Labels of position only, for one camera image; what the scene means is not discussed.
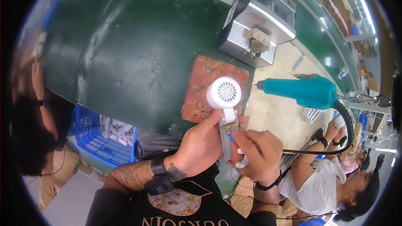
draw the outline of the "black t-shirt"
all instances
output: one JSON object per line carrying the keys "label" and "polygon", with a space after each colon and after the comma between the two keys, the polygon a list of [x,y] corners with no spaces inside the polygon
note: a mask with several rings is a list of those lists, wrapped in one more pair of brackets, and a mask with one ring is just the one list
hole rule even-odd
{"label": "black t-shirt", "polygon": [[275,226],[275,214],[256,212],[247,219],[222,199],[218,185],[205,172],[174,183],[175,189],[150,196],[145,190],[132,197],[117,189],[99,189],[86,226]]}

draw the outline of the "metal machine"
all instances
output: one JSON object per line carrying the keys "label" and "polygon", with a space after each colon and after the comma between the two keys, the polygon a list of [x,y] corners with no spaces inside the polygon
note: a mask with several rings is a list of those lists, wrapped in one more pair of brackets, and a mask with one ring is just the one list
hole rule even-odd
{"label": "metal machine", "polygon": [[291,0],[235,0],[218,50],[253,67],[273,64],[276,46],[296,37]]}

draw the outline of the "black cable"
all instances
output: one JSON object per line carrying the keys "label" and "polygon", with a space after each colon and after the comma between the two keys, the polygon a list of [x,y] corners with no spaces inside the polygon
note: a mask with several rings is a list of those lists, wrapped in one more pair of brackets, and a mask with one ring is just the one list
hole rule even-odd
{"label": "black cable", "polygon": [[348,150],[350,146],[353,143],[353,138],[354,138],[354,131],[353,131],[353,123],[352,123],[352,118],[350,117],[348,110],[345,108],[342,103],[339,102],[339,100],[334,101],[333,108],[337,110],[340,115],[343,117],[345,120],[345,125],[346,129],[348,131],[348,143],[346,146],[340,150],[336,151],[331,151],[331,152],[326,152],[326,151],[303,151],[303,150],[290,150],[290,149],[284,149],[282,152],[288,152],[288,153],[300,153],[300,154],[323,154],[323,155],[331,155],[331,154],[341,154]]}
{"label": "black cable", "polygon": [[309,217],[313,217],[313,216],[326,216],[326,215],[332,215],[332,214],[336,214],[338,212],[334,212],[334,213],[326,213],[326,214],[322,214],[322,215],[312,215],[312,216],[304,216],[304,217],[298,217],[298,218],[278,218],[277,219],[281,219],[281,220],[297,220],[297,219],[304,219],[304,218],[309,218]]}
{"label": "black cable", "polygon": [[63,166],[64,166],[64,159],[66,158],[66,149],[65,149],[65,148],[63,148],[63,151],[64,151],[64,155],[63,155],[63,163],[62,163],[62,166],[59,168],[59,170],[57,170],[56,172],[51,173],[51,174],[36,175],[36,176],[40,176],[40,177],[42,177],[42,176],[45,176],[45,175],[54,175],[55,173],[59,172],[59,171],[60,171],[60,170],[63,168]]}
{"label": "black cable", "polygon": [[251,178],[249,178],[249,180],[254,183],[253,187],[244,187],[243,185],[240,185],[239,182],[236,181],[236,180],[233,178],[233,175],[232,175],[232,169],[233,169],[233,168],[234,168],[234,166],[230,169],[230,176],[232,177],[232,179],[233,179],[240,187],[243,187],[243,188],[251,188],[251,189],[254,190],[256,181],[253,181]]}
{"label": "black cable", "polygon": [[304,146],[302,147],[302,148],[304,148],[305,146],[307,146],[307,144],[309,144],[311,142],[311,139],[306,143],[306,144],[304,144]]}

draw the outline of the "hand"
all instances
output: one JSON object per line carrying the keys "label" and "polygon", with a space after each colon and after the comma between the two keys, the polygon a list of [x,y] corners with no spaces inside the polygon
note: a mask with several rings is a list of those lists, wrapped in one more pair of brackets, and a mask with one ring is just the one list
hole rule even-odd
{"label": "hand", "polygon": [[282,156],[283,143],[268,130],[257,132],[239,128],[232,133],[232,161],[234,163],[243,159],[237,153],[240,148],[249,159],[250,164],[244,168],[236,168],[237,172],[263,186],[270,186],[280,175],[279,162]]}
{"label": "hand", "polygon": [[45,97],[45,87],[43,86],[43,71],[40,63],[32,64],[32,85],[36,98],[42,100]]}
{"label": "hand", "polygon": [[[190,128],[184,134],[178,151],[165,158],[165,169],[174,181],[196,176],[212,166],[222,155],[222,142],[218,128],[221,113],[222,111],[217,109],[201,123]],[[245,116],[239,116],[238,120],[239,123],[248,122]]]}
{"label": "hand", "polygon": [[338,133],[335,134],[334,142],[339,143],[339,141],[345,136],[345,129],[345,125],[339,129]]}
{"label": "hand", "polygon": [[324,138],[327,140],[328,143],[335,137],[339,129],[340,128],[335,127],[335,122],[333,120],[328,123],[328,128],[324,135]]}

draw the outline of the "tattoo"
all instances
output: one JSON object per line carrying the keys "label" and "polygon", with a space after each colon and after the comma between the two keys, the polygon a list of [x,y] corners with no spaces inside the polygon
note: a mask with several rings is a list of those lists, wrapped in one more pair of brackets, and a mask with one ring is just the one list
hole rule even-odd
{"label": "tattoo", "polygon": [[144,184],[152,180],[151,161],[126,163],[113,171],[114,178],[123,186],[133,190],[143,190]]}
{"label": "tattoo", "polygon": [[167,172],[173,181],[179,181],[187,177],[187,174],[178,170],[173,163],[170,163],[170,168]]}

